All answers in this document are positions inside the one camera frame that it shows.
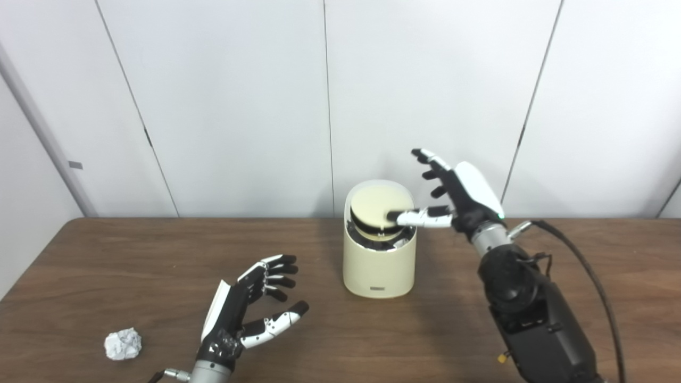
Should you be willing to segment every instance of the white wall panel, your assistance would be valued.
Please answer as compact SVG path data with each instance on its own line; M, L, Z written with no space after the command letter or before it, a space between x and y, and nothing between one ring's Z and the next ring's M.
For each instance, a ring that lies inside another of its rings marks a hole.
M103 0L181 216L330 215L322 0Z
M2 65L98 216L175 216L95 2L0 2Z
M681 218L681 187L676 190L665 209L662 210L660 218Z
M472 162L501 197L558 4L327 0L336 213L375 178L433 204L414 147Z
M654 217L681 177L681 2L566 1L504 207Z
M0 299L80 209L0 77Z

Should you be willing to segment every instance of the wooden table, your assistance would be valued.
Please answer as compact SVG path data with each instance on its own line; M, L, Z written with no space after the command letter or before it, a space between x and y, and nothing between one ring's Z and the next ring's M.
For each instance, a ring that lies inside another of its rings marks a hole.
M511 225L518 220L509 220ZM681 221L553 219L590 259L613 301L630 382L681 376ZM231 382L521 382L496 362L503 342L487 311L478 257L462 235L421 230L406 296L378 301L343 286L339 219L77 219L0 302L0 382L146 382L190 369L220 278L256 260L298 255L288 303L263 298L247 320L299 299L311 310L237 362ZM574 257L538 229L519 241L551 251L562 288L612 382L607 322ZM109 361L104 337L134 326L139 357ZM171 382L169 378L162 382Z

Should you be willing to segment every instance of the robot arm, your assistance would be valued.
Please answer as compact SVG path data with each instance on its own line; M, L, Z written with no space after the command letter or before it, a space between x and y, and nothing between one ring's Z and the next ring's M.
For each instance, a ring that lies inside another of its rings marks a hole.
M193 383L226 383L244 349L274 339L308 311L308 304L300 301L287 311L269 318L242 323L248 306L263 295L281 302L288 299L277 286L292 288L296 285L292 279L282 275L297 273L295 262L295 256L284 254L264 258L246 270L234 286L220 281L206 316L193 371L166 369L157 373L150 383L157 382L164 375L181 382L191 379Z
M412 154L430 166L425 179L440 180L431 196L449 196L451 226L481 256L478 275L490 313L520 375L528 383L602 383L582 328L558 286L537 266L544 255L530 257L513 243L531 223L508 231L501 204L473 165L462 162L452 169L430 151L414 149ZM388 219L433 227L427 212L393 211Z

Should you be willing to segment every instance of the black robot forearm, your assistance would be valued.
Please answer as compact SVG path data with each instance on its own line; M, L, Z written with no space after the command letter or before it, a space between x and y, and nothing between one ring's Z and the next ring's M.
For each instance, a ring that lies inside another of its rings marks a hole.
M528 383L602 383L596 355L558 286L519 246L487 251L478 275L490 313Z

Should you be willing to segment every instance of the round lid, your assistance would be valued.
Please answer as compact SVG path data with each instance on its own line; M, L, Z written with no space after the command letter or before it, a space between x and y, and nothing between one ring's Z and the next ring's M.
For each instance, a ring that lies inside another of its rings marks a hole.
M350 212L358 228L369 234L398 232L401 227L386 219L391 210L414 208L405 189L390 185L371 185L357 190L350 202Z

